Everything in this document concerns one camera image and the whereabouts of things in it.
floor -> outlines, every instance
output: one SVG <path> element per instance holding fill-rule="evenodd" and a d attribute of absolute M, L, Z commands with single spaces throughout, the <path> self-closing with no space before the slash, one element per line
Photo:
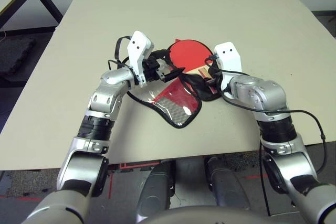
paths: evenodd
<path fill-rule="evenodd" d="M 330 18 L 319 17 L 318 19 L 336 37 L 335 20 L 329 22 Z M 35 38 L 37 44 L 22 68 L 9 78 L 11 80 L 22 81 L 29 78 L 52 33 L 25 36 Z M 22 88 L 0 89 L 0 131 L 21 91 Z M 328 143 L 328 165 L 319 175 L 319 179 L 325 183 L 336 184 L 335 147 L 335 142 Z M 312 162 L 319 166 L 323 158 L 321 144 L 308 146 L 307 149 Z M 225 157 L 228 166 L 235 171 L 235 175 L 242 184 L 252 210 L 266 215 L 258 176 L 257 153 L 235 153 L 227 154 Z M 171 198 L 171 208 L 215 205 L 215 199 L 205 181 L 202 157 L 178 159 L 176 165 L 176 194 Z M 41 199 L 55 190 L 57 174 L 57 169 L 0 172 L 0 222 L 21 223 Z M 148 174 L 149 171 L 141 172 L 139 169 L 127 173 L 114 173 L 108 178 L 103 194 L 99 198 L 92 199 L 86 223 L 134 223 L 136 204 Z M 286 195 L 275 193 L 268 179 L 265 179 L 265 183 L 272 214 L 296 211 Z M 279 223 L 305 223 L 298 213 L 273 216 L 272 219 Z"/>

robotic hand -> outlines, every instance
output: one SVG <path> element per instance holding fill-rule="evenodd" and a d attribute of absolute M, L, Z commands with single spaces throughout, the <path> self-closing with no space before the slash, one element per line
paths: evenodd
<path fill-rule="evenodd" d="M 43 199 L 24 224 L 84 222 L 91 197 L 98 197 L 104 188 L 109 160 L 103 154 L 108 152 L 123 96 L 135 85 L 143 87 L 159 79 L 167 82 L 184 70 L 177 68 L 164 75 L 159 70 L 158 54 L 151 55 L 153 48 L 145 34 L 135 31 L 127 47 L 130 67 L 101 76 L 62 164 L 57 191 Z"/>
<path fill-rule="evenodd" d="M 117 119 L 122 98 L 135 85 L 143 87 L 149 81 L 169 81 L 183 69 L 170 74 L 160 72 L 157 57 L 151 55 L 153 43 L 136 31 L 128 45 L 130 66 L 104 73 L 93 93 L 82 120 L 79 132 L 72 140 L 67 157 L 57 179 L 57 191 L 48 195 L 23 222 L 32 223 L 84 223 L 91 197 L 103 190 L 109 160 L 109 138 Z M 288 194 L 309 223 L 335 223 L 336 188 L 318 182 L 316 172 L 304 147 L 301 136 L 295 131 L 281 86 L 273 81 L 242 75 L 240 56 L 232 43 L 215 47 L 215 57 L 223 71 L 221 90 L 228 91 L 223 98 L 238 100 L 250 110 L 261 131 L 261 142 L 268 153 L 264 166 L 275 191 Z M 222 208 L 199 207 L 165 211 L 161 223 L 190 215 L 192 219 L 212 222 L 211 216 L 231 218 L 226 223 L 250 222 L 251 216 Z M 159 219 L 147 219 L 157 223 Z"/>
<path fill-rule="evenodd" d="M 233 105 L 228 98 L 237 100 L 253 111 L 267 152 L 263 164 L 272 188 L 288 194 L 307 223 L 336 223 L 336 187 L 318 181 L 301 135 L 286 112 L 282 87 L 241 73 L 240 55 L 231 42 L 217 45 L 214 58 L 225 69 L 220 85 L 224 100 Z"/>

black cable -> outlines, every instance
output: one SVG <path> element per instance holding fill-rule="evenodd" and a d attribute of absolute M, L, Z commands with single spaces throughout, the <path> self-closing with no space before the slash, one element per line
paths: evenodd
<path fill-rule="evenodd" d="M 210 60 L 216 60 L 216 57 L 214 56 L 210 56 L 208 58 L 206 58 L 204 60 L 204 63 L 209 67 L 209 68 L 212 68 L 212 69 L 216 69 L 217 71 L 220 71 L 220 72 L 224 72 L 224 73 L 237 73 L 237 74 L 242 74 L 243 76 L 249 76 L 249 74 L 246 74 L 246 73 L 243 73 L 243 72 L 238 72 L 238 71 L 229 71 L 229 70 L 224 70 L 224 69 L 220 69 L 220 68 L 216 68 L 214 66 L 211 66 L 208 61 Z"/>
<path fill-rule="evenodd" d="M 107 63 L 108 63 L 108 65 L 109 65 L 109 69 L 110 69 L 110 70 L 112 70 L 112 69 L 111 69 L 110 62 L 113 62 L 114 64 L 117 64 L 117 65 L 120 66 L 120 67 L 129 67 L 128 65 L 126 65 L 126 64 L 124 64 L 124 63 L 121 63 L 121 62 L 117 62 L 117 61 L 115 61 L 115 60 L 108 60 Z"/>
<path fill-rule="evenodd" d="M 317 117 L 315 115 L 313 115 L 312 113 L 310 113 L 309 111 L 306 111 L 306 110 L 281 110 L 281 111 L 277 111 L 277 110 L 257 110 L 257 109 L 252 109 L 252 108 L 249 108 L 249 107 L 245 107 L 245 106 L 242 106 L 240 104 L 237 104 L 237 103 L 234 103 L 234 102 L 231 102 L 230 100 L 228 100 L 225 95 L 224 95 L 224 92 L 227 92 L 226 89 L 224 91 L 221 91 L 220 89 L 220 85 L 219 85 L 219 82 L 217 82 L 217 89 L 218 91 L 220 92 L 220 94 L 222 95 L 224 101 L 226 101 L 227 103 L 233 105 L 233 106 L 236 106 L 236 107 L 239 107 L 241 109 L 244 109 L 244 110 L 250 110 L 250 111 L 254 111 L 254 112 L 260 112 L 260 113 L 304 113 L 304 114 L 307 114 L 309 116 L 311 116 L 319 130 L 320 130 L 320 137 L 322 139 L 322 144 L 323 144 L 323 151 L 324 151 L 324 158 L 323 158 L 323 163 L 321 165 L 321 167 L 316 171 L 316 173 L 320 173 L 326 166 L 327 164 L 327 159 L 328 159 L 328 153 L 327 153 L 327 145 L 325 143 L 325 139 L 326 139 L 326 136 L 323 132 L 323 129 L 322 129 L 322 126 L 320 124 L 320 121 L 317 119 Z"/>
<path fill-rule="evenodd" d="M 271 212 L 269 210 L 269 205 L 268 205 L 268 200 L 267 200 L 267 195 L 266 195 L 266 190 L 265 190 L 265 184 L 264 184 L 264 177 L 262 175 L 263 171 L 263 163 L 261 160 L 261 141 L 259 143 L 259 170 L 260 170 L 260 180 L 261 180 L 261 187 L 262 187 L 262 193 L 264 194 L 264 200 L 265 200 L 265 205 L 266 205 L 266 210 L 267 210 L 267 215 L 271 216 Z"/>
<path fill-rule="evenodd" d="M 5 171 L 3 170 L 0 174 L 0 182 L 1 182 L 2 178 L 4 177 L 4 175 L 5 175 Z"/>
<path fill-rule="evenodd" d="M 120 44 L 122 42 L 123 39 L 129 39 L 131 40 L 131 36 L 123 36 L 123 37 L 120 37 L 118 40 L 117 40 L 117 43 L 116 43 L 116 49 L 114 51 L 114 58 L 117 60 L 117 62 L 121 62 L 119 60 L 119 50 L 120 50 Z"/>

red tape line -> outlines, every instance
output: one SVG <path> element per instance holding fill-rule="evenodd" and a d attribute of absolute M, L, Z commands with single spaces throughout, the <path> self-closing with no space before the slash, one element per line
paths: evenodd
<path fill-rule="evenodd" d="M 7 197 L 6 195 L 0 195 L 0 198 L 7 198 L 10 199 L 10 197 Z M 41 198 L 32 198 L 32 197 L 16 197 L 14 199 L 19 199 L 19 200 L 26 200 L 26 201 L 41 201 Z"/>
<path fill-rule="evenodd" d="M 247 175 L 244 177 L 245 179 L 255 179 L 255 178 L 260 178 L 260 175 Z"/>
<path fill-rule="evenodd" d="M 113 184 L 113 173 L 111 173 L 110 175 L 109 199 L 111 198 L 111 195 L 112 195 L 112 184 Z"/>

